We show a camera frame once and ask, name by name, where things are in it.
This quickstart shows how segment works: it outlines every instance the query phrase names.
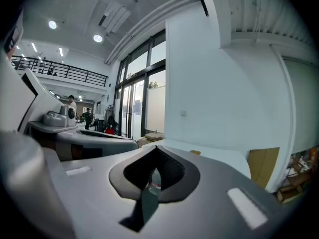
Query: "glass window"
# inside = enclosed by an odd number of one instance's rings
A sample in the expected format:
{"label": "glass window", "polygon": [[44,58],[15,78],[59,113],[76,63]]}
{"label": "glass window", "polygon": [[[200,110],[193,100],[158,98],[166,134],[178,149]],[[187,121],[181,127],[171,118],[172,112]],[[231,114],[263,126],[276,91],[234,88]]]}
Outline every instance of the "glass window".
{"label": "glass window", "polygon": [[149,49],[149,44],[146,43],[144,46],[142,46],[140,49],[138,49],[132,54],[126,79],[129,78],[132,74],[135,74],[143,70],[144,68],[146,68],[146,62],[148,58],[148,49]]}
{"label": "glass window", "polygon": [[122,136],[127,137],[128,135],[128,112],[130,110],[130,93],[131,86],[124,89],[123,103],[122,103]]}
{"label": "glass window", "polygon": [[141,137],[143,89],[144,81],[133,85],[131,137],[136,141]]}
{"label": "glass window", "polygon": [[150,75],[149,89],[165,86],[166,70]]}
{"label": "glass window", "polygon": [[[121,99],[115,99],[114,105],[114,119],[118,123],[119,122],[119,110],[120,110],[120,101]],[[115,132],[118,133],[119,127],[118,125],[115,127]]]}
{"label": "glass window", "polygon": [[165,71],[149,77],[149,89],[146,104],[147,132],[164,133],[165,119]]}
{"label": "glass window", "polygon": [[165,41],[165,33],[164,33],[154,39],[152,55],[151,55],[151,65],[165,58],[166,58],[166,41]]}
{"label": "glass window", "polygon": [[121,99],[121,90],[116,91],[115,99]]}
{"label": "glass window", "polygon": [[120,66],[120,77],[119,77],[119,82],[122,82],[124,79],[124,73],[125,73],[125,65],[126,65],[127,59],[123,60]]}

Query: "air vent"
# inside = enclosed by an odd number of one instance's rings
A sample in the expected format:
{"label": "air vent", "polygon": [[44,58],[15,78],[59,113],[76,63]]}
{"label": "air vent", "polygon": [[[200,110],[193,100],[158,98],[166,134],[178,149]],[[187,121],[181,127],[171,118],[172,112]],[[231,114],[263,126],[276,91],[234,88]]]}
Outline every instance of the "air vent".
{"label": "air vent", "polygon": [[116,1],[112,1],[107,6],[99,22],[99,26],[105,27],[107,33],[116,33],[119,27],[131,14],[132,12],[127,10],[124,6]]}

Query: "person in dark jacket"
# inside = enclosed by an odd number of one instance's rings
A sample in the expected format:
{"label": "person in dark jacket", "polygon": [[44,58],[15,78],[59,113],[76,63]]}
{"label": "person in dark jacket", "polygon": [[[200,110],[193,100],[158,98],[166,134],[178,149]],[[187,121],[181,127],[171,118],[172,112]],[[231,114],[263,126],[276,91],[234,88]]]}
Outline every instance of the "person in dark jacket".
{"label": "person in dark jacket", "polygon": [[90,108],[86,109],[86,113],[84,113],[85,118],[85,129],[90,128],[90,124],[92,122],[92,115],[90,114]]}

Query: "person in white shirt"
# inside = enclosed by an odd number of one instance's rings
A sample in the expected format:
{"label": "person in white shirt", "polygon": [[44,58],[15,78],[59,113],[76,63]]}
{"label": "person in white shirt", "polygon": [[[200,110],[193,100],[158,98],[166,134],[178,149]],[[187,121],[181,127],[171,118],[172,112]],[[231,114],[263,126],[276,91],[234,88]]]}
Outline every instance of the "person in white shirt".
{"label": "person in white shirt", "polygon": [[74,96],[69,96],[70,106],[74,108],[74,111],[76,113],[76,103],[74,102]]}

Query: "balcony railing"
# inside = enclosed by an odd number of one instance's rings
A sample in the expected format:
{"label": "balcony railing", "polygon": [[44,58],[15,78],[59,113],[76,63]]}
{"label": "balcony railing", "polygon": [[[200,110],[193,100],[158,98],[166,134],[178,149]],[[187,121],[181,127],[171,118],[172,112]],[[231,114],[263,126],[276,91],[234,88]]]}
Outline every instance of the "balcony railing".
{"label": "balcony railing", "polygon": [[39,60],[30,57],[12,56],[11,64],[16,70],[29,68],[34,73],[63,77],[76,81],[91,83],[105,87],[108,76],[90,72],[74,66],[56,63],[48,60]]}

